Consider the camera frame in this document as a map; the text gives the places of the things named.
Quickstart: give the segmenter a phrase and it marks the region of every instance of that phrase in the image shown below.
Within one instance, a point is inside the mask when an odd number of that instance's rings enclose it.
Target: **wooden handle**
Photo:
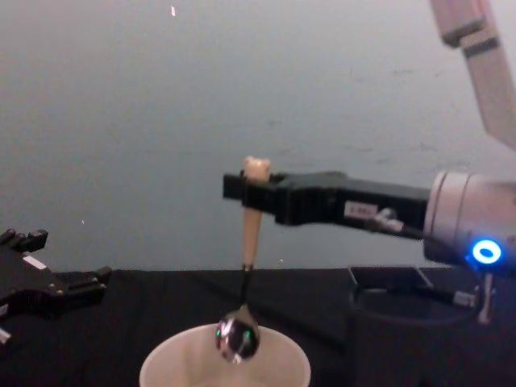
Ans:
[[[269,160],[247,157],[244,161],[243,175],[254,181],[268,181],[270,177]],[[243,266],[252,267],[258,250],[261,212],[252,208],[243,210]]]

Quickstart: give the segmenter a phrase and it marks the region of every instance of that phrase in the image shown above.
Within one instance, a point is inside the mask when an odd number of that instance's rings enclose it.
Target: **blue light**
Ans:
[[[484,239],[473,246],[473,258],[481,264],[494,264],[501,258],[501,248],[498,243]]]

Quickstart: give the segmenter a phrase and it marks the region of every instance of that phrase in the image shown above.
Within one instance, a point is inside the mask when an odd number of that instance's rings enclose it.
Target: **cup rim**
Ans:
[[[152,350],[152,352],[147,356],[147,358],[145,359],[145,361],[142,365],[142,368],[139,371],[139,385],[143,386],[144,376],[147,373],[150,363],[158,355],[158,353],[160,352],[160,350],[163,347],[167,346],[172,341],[175,341],[185,335],[190,335],[196,331],[202,331],[202,330],[205,330],[208,328],[215,329],[216,327],[217,327],[217,324],[205,324],[205,325],[200,325],[198,327],[193,327],[193,328],[187,329],[186,331],[181,331],[181,332],[169,337],[163,343],[161,343],[157,347],[155,347]],[[299,344],[296,343],[294,340],[292,340],[289,336],[284,335],[279,331],[275,331],[271,328],[262,327],[262,326],[259,326],[259,329],[261,331],[268,332],[270,335],[275,335],[276,337],[281,338],[282,340],[289,343],[289,345],[291,345],[296,350],[296,352],[299,354],[299,358],[300,358],[301,362],[303,363],[303,373],[304,373],[303,384],[300,387],[308,387],[310,384],[312,370],[311,370],[311,366],[310,366],[310,361],[308,360],[308,357],[306,356],[305,351],[303,351],[303,349],[299,346]]]

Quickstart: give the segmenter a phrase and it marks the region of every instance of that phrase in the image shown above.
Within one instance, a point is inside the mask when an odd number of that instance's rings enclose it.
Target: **metal spoon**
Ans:
[[[270,176],[270,162],[253,157],[246,158],[244,176],[255,181],[267,181]],[[224,359],[234,364],[251,359],[260,345],[258,323],[251,316],[247,305],[248,286],[256,260],[260,224],[261,213],[259,211],[251,208],[244,209],[241,307],[220,320],[215,333],[215,344],[218,351]]]

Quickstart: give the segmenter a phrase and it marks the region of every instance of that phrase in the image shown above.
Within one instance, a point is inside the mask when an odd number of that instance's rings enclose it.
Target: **white sticker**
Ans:
[[[370,219],[378,214],[378,206],[360,202],[346,202],[344,218]]]
[[[9,310],[9,304],[5,304],[0,306],[0,316],[3,316],[4,314],[7,314],[7,311]]]
[[[25,262],[27,262],[28,264],[31,264],[32,266],[34,266],[35,268],[38,268],[39,270],[43,270],[44,268],[47,268],[44,264],[42,264],[41,262],[39,262],[36,258],[34,258],[33,256],[25,256],[23,258],[23,260]]]

